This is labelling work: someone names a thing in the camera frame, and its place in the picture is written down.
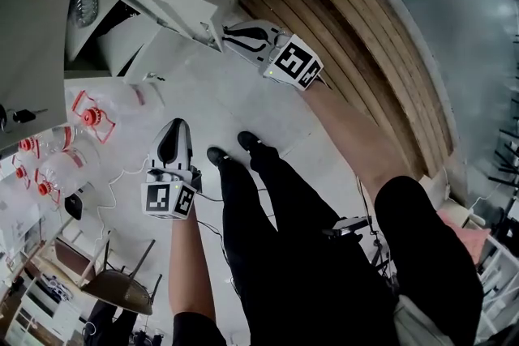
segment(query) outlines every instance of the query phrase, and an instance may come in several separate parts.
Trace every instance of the black sleeve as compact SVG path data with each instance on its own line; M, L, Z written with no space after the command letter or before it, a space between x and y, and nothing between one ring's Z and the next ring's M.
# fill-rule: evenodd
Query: black sleeve
M198 313L179 313L173 320L173 346L225 346L217 325Z

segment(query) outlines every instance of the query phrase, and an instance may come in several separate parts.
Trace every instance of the gray floor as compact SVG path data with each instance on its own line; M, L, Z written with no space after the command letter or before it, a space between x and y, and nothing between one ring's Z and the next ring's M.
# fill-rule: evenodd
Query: gray floor
M511 121L518 33L514 0L403 0L438 63L466 162L468 203L488 195L495 183L493 151L498 129ZM505 203L501 186L492 198Z

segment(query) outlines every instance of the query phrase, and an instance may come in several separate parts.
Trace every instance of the white box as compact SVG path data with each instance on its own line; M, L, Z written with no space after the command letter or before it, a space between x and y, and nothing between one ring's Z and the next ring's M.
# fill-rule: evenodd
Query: white box
M185 220L195 193L195 188L182 181L143 183L140 188L143 213L162 220Z

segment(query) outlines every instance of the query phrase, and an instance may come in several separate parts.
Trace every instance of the foot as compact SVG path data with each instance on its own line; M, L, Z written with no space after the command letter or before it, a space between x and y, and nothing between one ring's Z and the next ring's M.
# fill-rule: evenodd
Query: foot
M242 146L249 153L251 152L252 148L258 145L263 145L263 142L250 131L242 131L238 135L238 143L240 143L240 146Z
M208 149L208 159L211 163L218 167L223 160L229 159L229 156L219 147L213 146Z

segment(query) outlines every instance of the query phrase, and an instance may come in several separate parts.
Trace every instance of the wooden board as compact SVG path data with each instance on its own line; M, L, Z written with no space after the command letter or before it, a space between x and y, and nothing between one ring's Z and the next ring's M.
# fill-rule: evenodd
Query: wooden board
M240 0L240 6L243 10L248 13L253 19L264 19L269 22L276 24L281 28L287 28L288 25L276 15L276 13L268 7L263 0ZM341 96L348 101L348 99L342 94L341 90L337 87L335 82L330 78L326 70L321 71L321 76L324 82L335 92L341 94Z
M358 80L358 88L362 91L361 95L368 106L369 103L372 103L373 108L370 108L370 110L376 115L375 120L386 134L397 143L414 176L420 178L426 172L426 169L416 138L390 85L365 45L358 39L341 14L337 13L331 4L328 4L329 0L301 1L307 7L294 8L294 11L303 20L312 15L312 19L318 19L332 37L332 49L336 49L337 53L346 54L350 58L353 67L347 68L347 70L356 71L358 76L362 77L361 80Z
M365 15L363 15L364 19L370 19L371 22L375 22L374 26L380 26L382 30L386 33L386 45L388 50L392 52L393 58L398 62L401 66L402 70L406 70L410 75L410 84L408 87L408 91L410 91L410 95L418 96L417 98L422 102L425 111L427 112L427 116L431 122L432 129L434 131L435 141L438 143L438 147L440 149L440 154L442 161L447 160L449 156L449 151L445 144L444 133L442 131L440 121L438 119L438 114L435 110L435 104L439 104L439 101L436 100L436 103L433 102L433 99L422 79L422 75L418 70L418 66L415 63L414 59L411 57L409 50L407 49L407 45L402 40L400 34L392 25L392 22L389 20L388 16L385 14L382 7L376 0L354 0L355 8L360 12L363 11Z
M409 74L399 73L399 70L395 67L377 37L378 35L384 37L385 34L375 34L372 28L364 21L363 16L357 12L349 0L331 1L350 23L366 47L371 51L377 64L384 72L409 120L414 136L418 141L420 152L425 160L427 171L430 175L434 176L441 166L440 150L435 142L431 122L427 117L425 109L420 103L414 102L406 88L408 85L404 81L407 81L406 76L409 77Z
M336 61L323 47L322 43L315 37L310 29L303 21L286 5L282 0L263 0L267 6L277 11L278 15L283 16L287 28L293 33L297 33L310 46L323 62L326 71L333 79L334 83L341 89L343 95L348 102L352 104L361 113L367 115L373 120L370 110L362 100L362 97L355 90L350 80L344 75L342 69L337 65Z
M444 108L440 102L440 98L438 97L438 93L436 92L435 86L432 83L431 76L429 75L429 71L425 63L423 62L422 56L418 51L416 44L413 42L411 35L405 28L402 23L400 17L397 15L395 10L392 8L391 4L388 0L375 0L379 7L384 11L389 21L396 29L398 35L401 37L402 42L404 43L407 51L409 52L411 58L419 72L419 76L422 78L423 84L427 90L427 94L431 98L432 106L435 110L438 121L440 122L441 130L444 136L445 145L448 150L448 154L450 155L453 152L453 138L450 133L450 129L448 128L447 118L445 117Z
M341 67L344 74L348 77L359 95L362 97L364 103L369 108L375 122L386 132L388 137L397 145L400 150L406 164L415 173L415 167L411 168L411 163L408 159L407 152L404 150L403 142L397 137L397 134L393 128L392 123L388 120L386 113L384 112L380 101L375 96L372 88L366 82L358 65L362 66L364 70L366 67L363 65L364 62L357 61L357 65L352 62L347 53L345 53L341 44L337 41L336 37L328 30L328 25L333 25L333 19L327 17L325 14L321 14L318 18L315 14L316 8L319 7L316 4L307 5L303 0L283 0L287 6L289 6L294 13L296 13L301 20L307 25L307 27L315 34L315 36L323 44L324 48L330 53L333 59Z

